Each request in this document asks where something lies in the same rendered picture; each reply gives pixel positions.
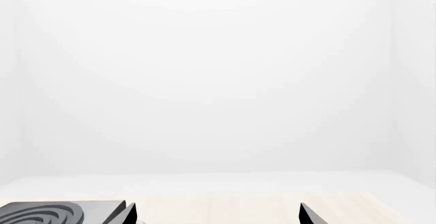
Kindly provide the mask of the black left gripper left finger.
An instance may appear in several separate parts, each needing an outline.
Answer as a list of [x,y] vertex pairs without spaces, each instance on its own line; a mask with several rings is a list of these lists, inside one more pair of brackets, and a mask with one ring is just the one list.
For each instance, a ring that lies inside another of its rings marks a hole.
[[131,203],[121,213],[116,215],[112,220],[112,224],[136,224],[137,211],[136,203]]

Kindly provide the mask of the grey flat stove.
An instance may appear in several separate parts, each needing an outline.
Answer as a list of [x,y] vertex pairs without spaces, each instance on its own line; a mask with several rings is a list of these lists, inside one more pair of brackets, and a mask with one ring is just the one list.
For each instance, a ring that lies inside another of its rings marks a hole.
[[116,215],[121,213],[127,205],[125,201],[76,201],[84,211],[83,224],[108,224]]

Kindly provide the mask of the dark spiral stove burner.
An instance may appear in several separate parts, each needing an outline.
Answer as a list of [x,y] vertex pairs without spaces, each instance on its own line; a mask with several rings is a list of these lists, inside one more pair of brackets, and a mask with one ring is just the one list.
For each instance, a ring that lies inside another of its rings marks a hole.
[[12,202],[0,207],[0,224],[83,224],[83,209],[71,202]]

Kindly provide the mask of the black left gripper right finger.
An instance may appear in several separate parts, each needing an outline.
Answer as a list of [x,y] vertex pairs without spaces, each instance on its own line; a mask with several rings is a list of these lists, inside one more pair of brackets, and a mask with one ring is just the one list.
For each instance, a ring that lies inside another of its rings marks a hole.
[[320,215],[315,213],[315,211],[313,211],[305,203],[300,203],[298,219],[300,224],[328,224]]

